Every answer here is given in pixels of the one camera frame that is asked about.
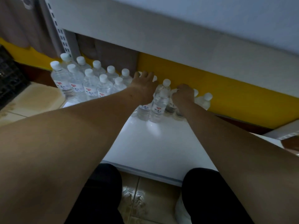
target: bottle label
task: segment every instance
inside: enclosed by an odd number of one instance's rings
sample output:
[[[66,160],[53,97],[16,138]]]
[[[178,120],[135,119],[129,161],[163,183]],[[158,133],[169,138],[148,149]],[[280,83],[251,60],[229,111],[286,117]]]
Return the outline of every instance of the bottle label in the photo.
[[[70,86],[75,92],[84,92],[84,87],[82,84],[70,83]]]
[[[98,94],[99,97],[106,97],[106,96],[108,96],[108,94],[106,94],[106,93],[100,93],[99,91],[97,92],[97,94]]]
[[[85,93],[89,96],[97,97],[97,89],[84,86]]]
[[[159,107],[157,105],[152,106],[152,111],[158,114],[164,113],[166,107]]]
[[[168,106],[172,107],[172,108],[177,108],[177,106],[174,105],[172,98],[169,98],[169,104]]]
[[[140,108],[144,109],[144,110],[150,110],[152,107],[152,103],[148,104],[148,105],[139,105]]]
[[[62,90],[69,90],[71,86],[67,81],[54,81],[57,88],[62,89]]]

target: tiled floor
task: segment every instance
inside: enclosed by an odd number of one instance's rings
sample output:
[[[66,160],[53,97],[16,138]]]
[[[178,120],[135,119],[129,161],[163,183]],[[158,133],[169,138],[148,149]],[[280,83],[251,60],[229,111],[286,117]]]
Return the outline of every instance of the tiled floor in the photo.
[[[177,224],[174,207],[181,189],[121,172],[123,197],[118,207],[125,224]]]

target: hand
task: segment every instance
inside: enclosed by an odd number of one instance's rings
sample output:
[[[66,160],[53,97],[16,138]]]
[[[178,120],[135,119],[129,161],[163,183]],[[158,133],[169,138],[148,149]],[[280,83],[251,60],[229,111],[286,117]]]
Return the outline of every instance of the hand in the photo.
[[[179,107],[181,103],[187,101],[194,103],[194,90],[186,84],[180,84],[178,86],[178,91],[172,94],[172,101],[177,107]]]
[[[154,78],[153,72],[148,74],[144,71],[139,76],[139,73],[135,72],[134,78],[128,88],[134,89],[135,93],[140,96],[140,105],[147,105],[152,102],[152,96],[158,86],[158,81],[152,81]]]

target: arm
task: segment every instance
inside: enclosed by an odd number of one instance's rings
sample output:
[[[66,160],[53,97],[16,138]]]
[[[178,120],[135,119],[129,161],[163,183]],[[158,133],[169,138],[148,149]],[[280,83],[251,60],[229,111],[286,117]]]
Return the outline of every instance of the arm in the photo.
[[[152,79],[137,73],[116,94],[1,127],[2,223],[63,223],[126,120],[151,102]]]
[[[254,223],[297,223],[299,158],[194,103],[180,85],[173,101]]]

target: plastic water bottle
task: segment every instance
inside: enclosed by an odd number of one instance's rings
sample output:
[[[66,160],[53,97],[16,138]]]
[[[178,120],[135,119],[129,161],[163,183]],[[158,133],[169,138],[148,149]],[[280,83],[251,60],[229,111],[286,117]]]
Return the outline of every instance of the plastic water bottle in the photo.
[[[123,79],[121,77],[117,77],[112,88],[112,93],[117,93],[124,90],[125,88],[127,88],[127,86],[123,83]]]
[[[78,62],[78,67],[82,72],[85,72],[86,69],[91,68],[91,66],[86,63],[85,58],[83,56],[78,56],[77,62]]]
[[[55,82],[57,88],[61,90],[67,100],[75,99],[75,93],[69,84],[69,72],[62,68],[58,61],[52,61],[50,65],[53,68],[51,78]]]
[[[126,69],[124,68],[122,71],[121,71],[121,78],[123,79],[123,83],[126,85],[126,86],[129,86],[133,80],[133,78],[130,76],[130,71],[129,69]]]
[[[99,77],[102,74],[106,74],[106,71],[104,68],[102,68],[102,64],[100,61],[93,61],[92,62],[93,67],[93,71],[94,71],[94,75]]]
[[[175,113],[177,106],[174,105],[173,101],[172,101],[172,94],[177,92],[178,89],[173,89],[170,91],[170,96],[169,96],[169,103],[166,106],[165,112],[169,113],[169,114],[173,114]]]
[[[78,67],[74,64],[68,65],[68,71],[70,72],[70,86],[75,92],[75,95],[77,97],[77,100],[79,102],[84,102],[87,100],[85,90],[83,87],[83,80],[84,80],[84,74],[79,71]]]
[[[107,67],[107,76],[108,80],[113,84],[115,83],[114,80],[119,77],[118,73],[115,72],[115,67],[111,65]]]
[[[97,85],[97,94],[99,97],[105,97],[111,94],[113,83],[108,80],[106,74],[100,75],[100,81]]]
[[[171,81],[169,79],[164,79],[163,80],[163,84],[160,84],[159,86],[157,86],[155,93],[160,93],[160,91],[164,88],[166,88],[168,90],[168,92],[170,92],[170,84]]]
[[[83,81],[83,86],[85,93],[87,95],[87,100],[92,100],[98,98],[97,95],[97,85],[99,83],[99,78],[93,74],[92,69],[85,70],[85,78]]]
[[[196,97],[196,96],[198,95],[198,90],[196,90],[196,89],[193,89],[193,90],[194,90],[194,97]],[[179,109],[177,108],[177,109],[176,109],[176,114],[173,115],[173,118],[174,118],[175,120],[182,120],[182,119],[184,119],[185,117],[180,113]]]
[[[204,96],[197,97],[195,103],[200,107],[208,110],[211,106],[211,99],[213,95],[211,93],[206,93]]]
[[[68,53],[62,53],[60,54],[60,57],[62,59],[62,63],[61,63],[62,68],[67,70],[69,64],[75,64],[77,66],[77,63],[73,61],[73,59]]]
[[[165,111],[165,108],[169,102],[169,91],[167,88],[164,88],[157,93],[154,102],[152,105],[152,110],[150,112],[150,121],[158,123],[161,121],[161,117]]]
[[[154,79],[152,81],[153,82],[157,81],[157,76],[154,76]],[[153,101],[147,105],[139,105],[137,107],[137,117],[140,120],[147,121],[149,119],[150,111],[152,109],[152,103],[153,103]]]

